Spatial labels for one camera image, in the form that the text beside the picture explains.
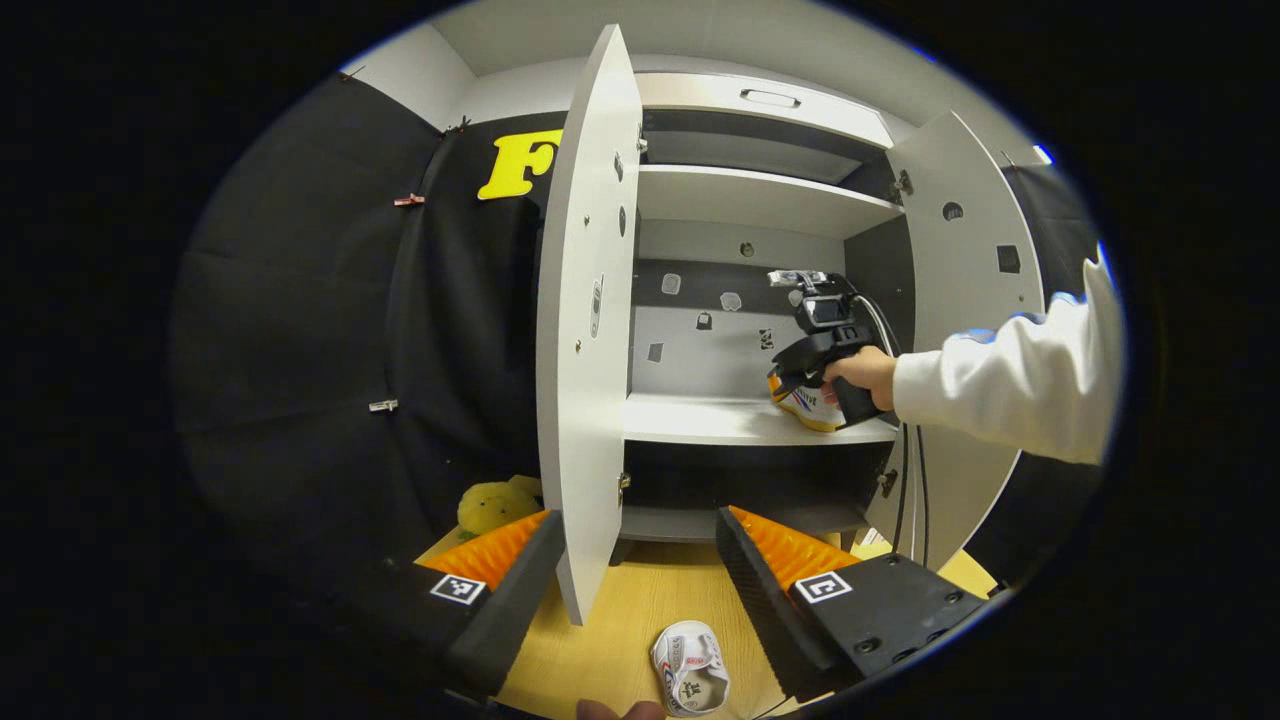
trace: sneaker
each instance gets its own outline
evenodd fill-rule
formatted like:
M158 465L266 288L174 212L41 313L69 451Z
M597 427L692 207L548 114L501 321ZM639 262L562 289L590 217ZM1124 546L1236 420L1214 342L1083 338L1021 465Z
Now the sneaker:
M666 688L667 714L696 717L728 701L728 670L716 634L705 623L684 620L653 646L653 667Z
M774 375L769 375L769 396L773 396L773 391L782 387L782 380ZM819 430L823 433L833 433L836 428L845 424L845 414L840 411L840 405L828 405L822 398L822 391L797 387L782 397L773 397L773 404L778 407L791 413L806 428Z

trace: camera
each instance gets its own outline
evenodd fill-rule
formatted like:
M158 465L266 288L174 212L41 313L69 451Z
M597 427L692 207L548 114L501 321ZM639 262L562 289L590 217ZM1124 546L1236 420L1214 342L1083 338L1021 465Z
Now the camera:
M773 356L771 374L781 380L774 397L799 387L822 387L823 373L831 363L850 357L868 345L883 347L884 340L876 334L873 325L855 320L854 304L861 304L860 293L844 275L818 270L773 270L768 278L771 287L800 290L795 319L805 333ZM870 311L872 304L868 302L867 307ZM870 392L849 384L844 378L836 378L832 387L845 415L845 424L837 430L881 414L872 402Z

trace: open cabinet door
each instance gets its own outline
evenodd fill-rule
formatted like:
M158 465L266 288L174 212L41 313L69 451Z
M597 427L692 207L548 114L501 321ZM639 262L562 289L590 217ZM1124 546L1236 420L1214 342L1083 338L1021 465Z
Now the open cabinet door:
M556 571L576 625L591 612L622 521L640 119L622 32L607 26L564 123L538 288L538 451L548 506L564 516Z
M955 113L941 115L887 151L893 176L906 172L902 206L915 260L915 351L938 350L954 333L997 328L1018 311L1043 313L1039 264L1027 220L987 149ZM964 547L1009 479L1020 451L964 433L924 427L925 498L911 429L910 478L886 498L876 493L868 521L890 541L899 492L906 492L899 552L937 570ZM902 466L899 437L891 466Z

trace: yellow plush toy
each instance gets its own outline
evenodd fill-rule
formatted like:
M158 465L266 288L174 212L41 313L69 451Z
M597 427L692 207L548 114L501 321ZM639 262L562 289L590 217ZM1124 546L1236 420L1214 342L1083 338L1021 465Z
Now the yellow plush toy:
M543 507L534 497L541 495L541 483L527 475L471 486L458 502L458 537L471 539L539 512Z

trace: hand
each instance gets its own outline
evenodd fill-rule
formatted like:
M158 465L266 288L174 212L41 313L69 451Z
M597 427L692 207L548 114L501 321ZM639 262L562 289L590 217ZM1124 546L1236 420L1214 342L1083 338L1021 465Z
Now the hand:
M849 384L872 391L872 402L881 413L893 410L893 369L897 359L884 355L874 345L864 346L852 357L836 360L827 365L823 373L822 397L828 405L836 405L836 388L831 380L845 378Z
M667 711L657 702L644 700L618 717L618 714L603 702L582 698L577 701L577 720L667 720Z

